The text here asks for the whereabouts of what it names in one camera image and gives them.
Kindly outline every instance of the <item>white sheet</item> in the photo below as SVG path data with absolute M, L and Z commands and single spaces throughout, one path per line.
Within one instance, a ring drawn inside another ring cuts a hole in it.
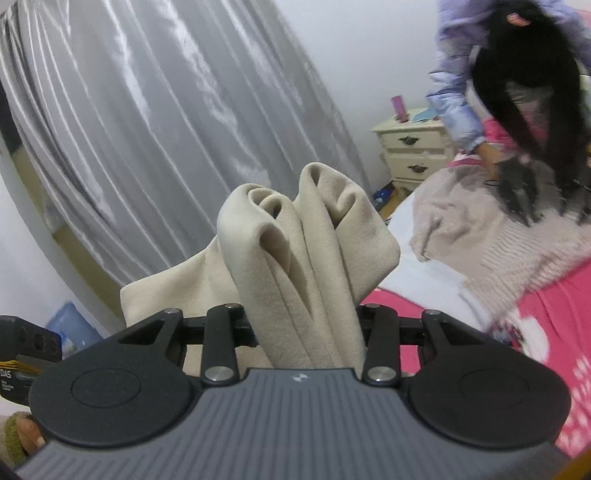
M 425 309 L 436 309 L 479 330 L 491 323 L 489 315 L 463 289 L 464 276 L 436 260 L 419 262 L 408 246 L 413 235 L 414 193 L 396 209 L 388 229 L 400 244 L 400 264 L 379 288 L 391 291 Z

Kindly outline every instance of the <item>blue plastic container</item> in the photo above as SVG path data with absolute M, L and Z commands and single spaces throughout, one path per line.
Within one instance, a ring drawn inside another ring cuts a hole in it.
M 70 301 L 64 303 L 63 307 L 49 320 L 46 328 L 61 337 L 63 358 L 84 350 L 103 339 Z

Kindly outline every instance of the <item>nightstand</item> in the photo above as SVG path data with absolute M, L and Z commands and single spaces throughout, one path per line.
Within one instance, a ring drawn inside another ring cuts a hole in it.
M 412 123 L 414 115 L 423 110 L 410 110 L 410 120 L 405 124 L 392 117 L 372 128 L 382 144 L 384 159 L 398 188 L 414 190 L 427 177 L 453 161 L 456 153 L 439 120 Z

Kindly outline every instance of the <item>round black pad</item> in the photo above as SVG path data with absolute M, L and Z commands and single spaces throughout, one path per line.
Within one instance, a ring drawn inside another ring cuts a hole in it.
M 127 370 L 102 368 L 79 376 L 72 395 L 89 407 L 113 408 L 132 401 L 141 387 L 139 378 Z
M 162 353 L 117 342 L 55 364 L 29 393 L 48 437 L 94 448 L 144 442 L 173 425 L 190 401 L 189 379 Z
M 570 410 L 553 371 L 504 345 L 450 347 L 415 375 L 415 412 L 434 430 L 487 449 L 553 440 Z

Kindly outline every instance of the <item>silver curtain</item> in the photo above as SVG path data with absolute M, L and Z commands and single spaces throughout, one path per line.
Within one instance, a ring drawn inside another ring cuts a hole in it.
M 254 182 L 293 197 L 357 150 L 272 0 L 18 0 L 1 80 L 67 223 L 120 284 L 203 249 Z

